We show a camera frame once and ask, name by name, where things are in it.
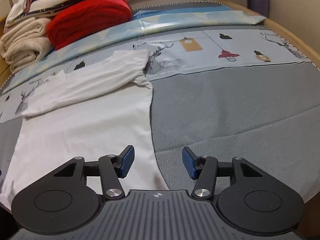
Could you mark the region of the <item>cream folded blanket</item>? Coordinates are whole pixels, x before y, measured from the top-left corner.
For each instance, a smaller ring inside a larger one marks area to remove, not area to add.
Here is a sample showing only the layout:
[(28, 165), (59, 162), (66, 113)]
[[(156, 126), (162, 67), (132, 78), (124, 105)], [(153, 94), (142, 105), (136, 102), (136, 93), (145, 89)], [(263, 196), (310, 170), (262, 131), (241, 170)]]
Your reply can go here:
[(54, 46), (47, 36), (49, 18), (29, 18), (15, 25), (1, 37), (1, 57), (12, 74), (47, 56)]

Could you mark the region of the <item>wooden bed frame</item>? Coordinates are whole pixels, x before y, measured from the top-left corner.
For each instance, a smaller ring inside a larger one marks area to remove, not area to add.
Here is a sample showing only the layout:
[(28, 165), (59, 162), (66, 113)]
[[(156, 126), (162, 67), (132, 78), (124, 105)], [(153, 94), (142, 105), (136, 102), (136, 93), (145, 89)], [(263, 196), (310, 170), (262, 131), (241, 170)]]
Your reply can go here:
[[(248, 8), (243, 7), (242, 5), (236, 4), (236, 3), (228, 1), (228, 0), (219, 0), (217, 3), (227, 7), (228, 11), (229, 10), (242, 10), (247, 15), (260, 15), (257, 12), (249, 10)], [(292, 44), (304, 56), (306, 56), (308, 59), (310, 59), (316, 66), (319, 66), (319, 53), (317, 53), (315, 50), (313, 50), (301, 38), (299, 38), (298, 36), (293, 34), (291, 31), (287, 30), (282, 25), (278, 24), (277, 22), (274, 22), (273, 20), (271, 20), (269, 18), (266, 18), (261, 23), (263, 23), (267, 29), (274, 31), (276, 34), (280, 35), (282, 38), (284, 38), (286, 41), (288, 41), (290, 44)]]

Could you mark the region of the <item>red folded blanket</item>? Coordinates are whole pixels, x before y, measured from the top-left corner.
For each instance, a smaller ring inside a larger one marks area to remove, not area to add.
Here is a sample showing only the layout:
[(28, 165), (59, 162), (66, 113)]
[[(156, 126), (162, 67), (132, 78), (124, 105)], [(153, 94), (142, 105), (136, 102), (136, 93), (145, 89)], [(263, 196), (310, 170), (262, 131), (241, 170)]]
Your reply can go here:
[(55, 50), (132, 20), (127, 0), (85, 0), (58, 13), (46, 32)]

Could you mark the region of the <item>white folded clothes stack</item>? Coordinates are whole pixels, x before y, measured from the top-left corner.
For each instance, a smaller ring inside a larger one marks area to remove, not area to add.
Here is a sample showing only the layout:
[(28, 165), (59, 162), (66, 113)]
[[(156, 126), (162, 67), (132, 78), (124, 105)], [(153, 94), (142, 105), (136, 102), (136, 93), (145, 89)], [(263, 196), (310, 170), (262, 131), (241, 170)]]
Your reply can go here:
[(84, 0), (19, 0), (9, 12), (5, 27), (35, 16), (54, 16), (60, 10)]

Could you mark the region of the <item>grey printed bed sheet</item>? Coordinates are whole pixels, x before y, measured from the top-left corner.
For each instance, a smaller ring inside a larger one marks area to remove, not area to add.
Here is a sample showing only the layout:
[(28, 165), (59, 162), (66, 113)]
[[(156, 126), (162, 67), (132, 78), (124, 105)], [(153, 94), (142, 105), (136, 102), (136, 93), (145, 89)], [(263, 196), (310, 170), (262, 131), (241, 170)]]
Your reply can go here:
[(261, 25), (177, 29), (123, 41), (50, 68), (1, 97), (4, 177), (28, 99), (46, 78), (118, 50), (150, 52), (150, 125), (159, 171), (171, 190), (191, 190), (182, 149), (229, 161), (242, 156), (297, 191), (319, 193), (319, 69)]

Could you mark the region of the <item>white t-shirt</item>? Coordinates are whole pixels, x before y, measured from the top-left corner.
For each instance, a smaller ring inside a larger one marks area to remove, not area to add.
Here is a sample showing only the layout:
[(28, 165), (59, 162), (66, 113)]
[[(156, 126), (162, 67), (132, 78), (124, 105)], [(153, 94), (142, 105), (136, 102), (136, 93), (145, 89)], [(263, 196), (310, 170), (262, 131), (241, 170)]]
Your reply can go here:
[(151, 136), (153, 86), (144, 74), (150, 52), (118, 50), (71, 73), (60, 71), (35, 89), (1, 189), (11, 207), (21, 190), (74, 157), (96, 161), (133, 146), (124, 191), (166, 190)]

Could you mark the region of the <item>purple board by wall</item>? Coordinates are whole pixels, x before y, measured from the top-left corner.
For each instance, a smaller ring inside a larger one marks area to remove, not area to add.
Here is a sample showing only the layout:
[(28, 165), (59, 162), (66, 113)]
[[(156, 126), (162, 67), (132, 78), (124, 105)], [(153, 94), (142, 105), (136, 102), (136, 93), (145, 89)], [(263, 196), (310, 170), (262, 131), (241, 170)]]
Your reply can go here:
[(247, 8), (265, 17), (269, 17), (270, 0), (247, 0)]

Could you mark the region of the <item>light blue patterned blanket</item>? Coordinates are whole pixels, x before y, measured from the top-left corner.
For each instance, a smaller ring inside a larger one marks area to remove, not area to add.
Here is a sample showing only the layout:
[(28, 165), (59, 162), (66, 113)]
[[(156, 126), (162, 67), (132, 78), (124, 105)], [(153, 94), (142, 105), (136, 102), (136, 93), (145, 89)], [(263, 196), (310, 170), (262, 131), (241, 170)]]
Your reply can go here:
[(256, 25), (265, 19), (266, 17), (260, 15), (247, 15), (242, 10), (229, 10), (161, 14), (129, 21), (89, 35), (49, 54), (27, 69), (15, 74), (3, 93), (11, 91), (31, 78), (64, 62), (133, 38), (195, 27)]

